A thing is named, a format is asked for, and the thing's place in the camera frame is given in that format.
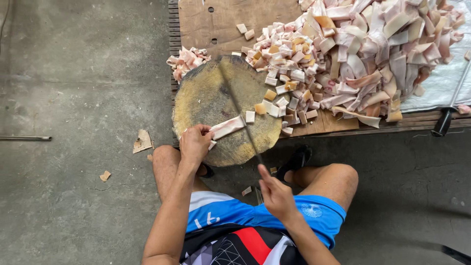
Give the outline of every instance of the wooden table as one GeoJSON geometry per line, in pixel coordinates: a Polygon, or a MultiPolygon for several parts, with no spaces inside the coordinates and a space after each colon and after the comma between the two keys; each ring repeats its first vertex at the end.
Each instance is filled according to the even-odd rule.
{"type": "MultiPolygon", "coordinates": [[[[169,0],[169,34],[170,34],[170,55],[179,55],[181,49],[180,37],[180,20],[179,20],[179,7],[178,0],[169,0]]],[[[175,95],[178,91],[178,83],[171,76],[171,91],[172,91],[172,108],[175,106],[175,95]]],[[[346,136],[346,135],[360,135],[360,134],[374,134],[374,133],[397,133],[407,131],[431,130],[434,128],[435,123],[440,118],[439,110],[423,111],[415,113],[403,114],[403,120],[397,123],[387,123],[384,120],[380,122],[380,128],[376,129],[362,123],[359,123],[359,128],[355,130],[346,130],[341,132],[328,132],[310,134],[310,137],[328,137],[328,136],[346,136]]],[[[450,128],[465,128],[471,127],[471,115],[453,114],[453,120],[450,128]]],[[[173,135],[173,146],[178,147],[179,141],[176,135],[173,135]]]]}

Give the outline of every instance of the concrete floor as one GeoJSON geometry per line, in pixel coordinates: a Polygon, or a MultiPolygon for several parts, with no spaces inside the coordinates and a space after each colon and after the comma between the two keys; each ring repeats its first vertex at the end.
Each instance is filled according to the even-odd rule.
{"type": "MultiPolygon", "coordinates": [[[[6,0],[0,1],[4,14],[6,0]]],[[[138,264],[160,201],[152,150],[132,154],[138,129],[168,144],[171,107],[167,0],[16,0],[3,29],[0,264],[138,264]],[[103,183],[99,175],[112,173],[103,183]]],[[[357,195],[336,237],[343,264],[459,264],[471,254],[470,130],[279,141],[279,166],[308,143],[310,164],[347,163],[357,195]]],[[[215,169],[214,190],[254,204],[256,161],[215,169]]]]}

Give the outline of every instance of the blue shorts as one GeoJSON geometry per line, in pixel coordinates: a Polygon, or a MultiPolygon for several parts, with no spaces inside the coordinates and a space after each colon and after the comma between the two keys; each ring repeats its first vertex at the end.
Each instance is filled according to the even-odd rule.
{"type": "MultiPolygon", "coordinates": [[[[339,233],[347,216],[345,210],[333,200],[318,195],[297,195],[294,201],[312,231],[326,247],[332,249],[335,245],[333,238],[339,233]]],[[[268,212],[265,204],[251,206],[227,194],[213,191],[191,194],[187,233],[209,225],[228,223],[286,230],[268,212]]]]}

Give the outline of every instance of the leg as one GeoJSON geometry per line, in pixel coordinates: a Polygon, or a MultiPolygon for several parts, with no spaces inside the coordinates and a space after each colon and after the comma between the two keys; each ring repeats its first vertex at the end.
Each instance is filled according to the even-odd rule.
{"type": "Polygon", "coordinates": [[[348,210],[358,185],[356,170],[344,164],[307,166],[296,172],[287,172],[284,179],[304,188],[299,195],[320,195],[329,198],[345,211],[348,210]]]}
{"type": "MultiPolygon", "coordinates": [[[[181,160],[180,151],[176,150],[170,145],[162,145],[154,150],[154,160],[152,161],[152,168],[154,171],[155,183],[160,195],[160,200],[164,200],[170,189],[175,174],[177,173],[178,165],[181,160]]],[[[200,166],[196,172],[195,182],[193,183],[193,192],[208,190],[211,191],[197,176],[206,174],[206,168],[200,166]]]]}

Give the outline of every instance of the right hand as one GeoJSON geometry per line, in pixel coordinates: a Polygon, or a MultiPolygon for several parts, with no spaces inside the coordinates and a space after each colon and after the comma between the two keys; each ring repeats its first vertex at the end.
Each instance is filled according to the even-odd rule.
{"type": "Polygon", "coordinates": [[[272,177],[264,165],[260,164],[258,170],[262,176],[259,183],[267,210],[282,223],[297,216],[299,211],[291,188],[272,177]]]}
{"type": "Polygon", "coordinates": [[[209,144],[214,136],[210,129],[211,126],[198,124],[182,133],[180,138],[182,161],[199,166],[208,154],[209,144]]]}

